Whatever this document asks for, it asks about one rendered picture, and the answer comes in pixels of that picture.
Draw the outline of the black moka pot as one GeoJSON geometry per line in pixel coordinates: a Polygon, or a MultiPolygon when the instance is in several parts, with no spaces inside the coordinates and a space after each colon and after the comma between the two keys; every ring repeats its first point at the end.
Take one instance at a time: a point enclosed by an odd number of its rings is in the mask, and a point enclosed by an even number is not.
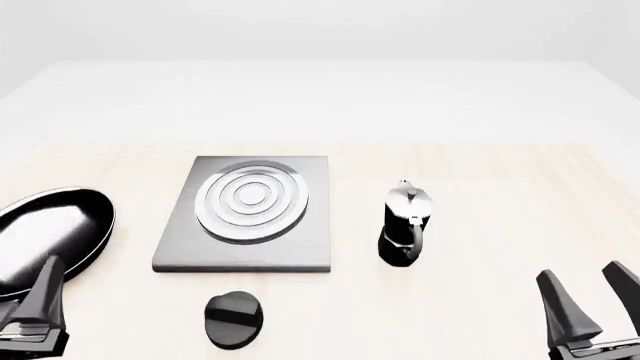
{"type": "Polygon", "coordinates": [[[419,258],[434,201],[422,189],[401,180],[388,191],[384,224],[378,239],[379,257],[394,267],[411,266],[419,258]]]}

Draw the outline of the round black stove knob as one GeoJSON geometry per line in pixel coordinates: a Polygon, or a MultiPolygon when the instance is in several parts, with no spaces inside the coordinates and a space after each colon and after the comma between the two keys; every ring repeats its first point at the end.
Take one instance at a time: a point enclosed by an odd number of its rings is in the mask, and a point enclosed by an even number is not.
{"type": "Polygon", "coordinates": [[[204,309],[209,341],[223,350],[238,350],[254,341],[264,323],[259,300],[245,291],[213,296],[204,309]]]}

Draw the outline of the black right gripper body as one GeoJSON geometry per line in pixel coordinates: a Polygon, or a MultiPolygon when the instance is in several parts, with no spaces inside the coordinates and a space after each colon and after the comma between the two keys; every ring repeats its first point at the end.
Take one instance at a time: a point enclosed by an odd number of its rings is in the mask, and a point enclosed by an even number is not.
{"type": "Polygon", "coordinates": [[[600,344],[576,341],[554,347],[548,356],[550,360],[640,360],[640,338],[600,344]]]}

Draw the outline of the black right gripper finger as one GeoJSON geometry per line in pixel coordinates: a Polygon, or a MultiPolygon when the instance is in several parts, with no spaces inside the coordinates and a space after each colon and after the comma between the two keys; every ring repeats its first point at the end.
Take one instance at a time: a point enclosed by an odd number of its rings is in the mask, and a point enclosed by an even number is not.
{"type": "Polygon", "coordinates": [[[608,263],[602,273],[629,317],[640,319],[640,277],[617,260],[608,263]]]}
{"type": "Polygon", "coordinates": [[[572,299],[550,269],[536,277],[544,306],[547,345],[550,349],[570,343],[591,341],[603,329],[572,299]]]}

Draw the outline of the flat grey stove plate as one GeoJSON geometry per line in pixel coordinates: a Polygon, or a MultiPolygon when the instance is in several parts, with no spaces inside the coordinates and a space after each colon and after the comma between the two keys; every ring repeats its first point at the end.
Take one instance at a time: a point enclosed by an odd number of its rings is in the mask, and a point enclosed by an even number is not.
{"type": "Polygon", "coordinates": [[[198,156],[155,272],[330,272],[329,159],[198,156]]]}

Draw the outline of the black frying pan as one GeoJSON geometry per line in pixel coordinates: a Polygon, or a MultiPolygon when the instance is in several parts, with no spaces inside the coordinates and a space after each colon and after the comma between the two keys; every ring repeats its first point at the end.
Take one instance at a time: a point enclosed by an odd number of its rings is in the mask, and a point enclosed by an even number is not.
{"type": "Polygon", "coordinates": [[[76,278],[106,248],[116,207],[93,188],[53,188],[0,209],[0,302],[23,299],[46,260],[65,264],[64,281],[76,278]]]}

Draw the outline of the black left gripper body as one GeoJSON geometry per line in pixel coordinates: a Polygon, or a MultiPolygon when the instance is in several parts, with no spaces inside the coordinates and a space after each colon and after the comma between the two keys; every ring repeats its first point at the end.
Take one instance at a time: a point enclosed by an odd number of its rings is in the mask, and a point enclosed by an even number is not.
{"type": "Polygon", "coordinates": [[[47,323],[21,323],[18,304],[0,304],[0,356],[62,356],[69,335],[47,323]]]}

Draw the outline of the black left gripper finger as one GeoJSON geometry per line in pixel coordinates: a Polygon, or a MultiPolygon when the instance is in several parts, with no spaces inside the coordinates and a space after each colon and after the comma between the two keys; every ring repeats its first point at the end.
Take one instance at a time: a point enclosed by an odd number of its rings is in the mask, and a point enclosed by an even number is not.
{"type": "Polygon", "coordinates": [[[62,305],[65,264],[58,256],[44,263],[32,289],[9,317],[11,323],[46,324],[66,329],[62,305]]]}

